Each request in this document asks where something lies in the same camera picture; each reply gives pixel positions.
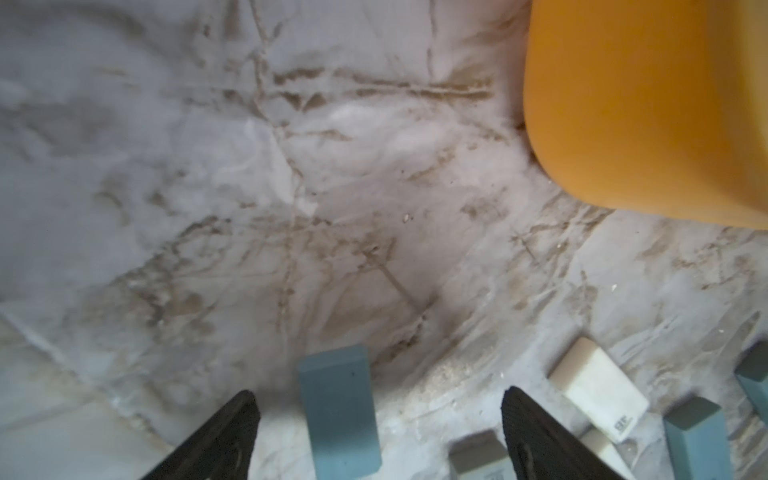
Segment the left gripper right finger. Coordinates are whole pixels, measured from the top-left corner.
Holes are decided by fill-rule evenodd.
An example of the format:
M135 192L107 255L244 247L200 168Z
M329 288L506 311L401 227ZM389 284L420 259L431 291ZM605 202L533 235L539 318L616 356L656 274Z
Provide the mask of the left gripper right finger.
M505 391L501 416L507 451L519 479L622 478L522 389L512 386Z

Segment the grey eraser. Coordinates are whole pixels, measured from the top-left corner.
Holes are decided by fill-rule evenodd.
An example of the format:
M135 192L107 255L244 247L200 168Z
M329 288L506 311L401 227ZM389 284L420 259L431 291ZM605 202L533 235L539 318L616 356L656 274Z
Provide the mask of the grey eraser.
M493 430L484 430L454 442L449 448L450 478L512 479L513 465L507 448Z

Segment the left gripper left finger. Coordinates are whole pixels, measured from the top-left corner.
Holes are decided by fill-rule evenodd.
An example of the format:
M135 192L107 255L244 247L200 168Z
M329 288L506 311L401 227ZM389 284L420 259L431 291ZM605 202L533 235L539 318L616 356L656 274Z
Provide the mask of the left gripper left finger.
M259 421L254 393L242 390L143 479L246 480Z

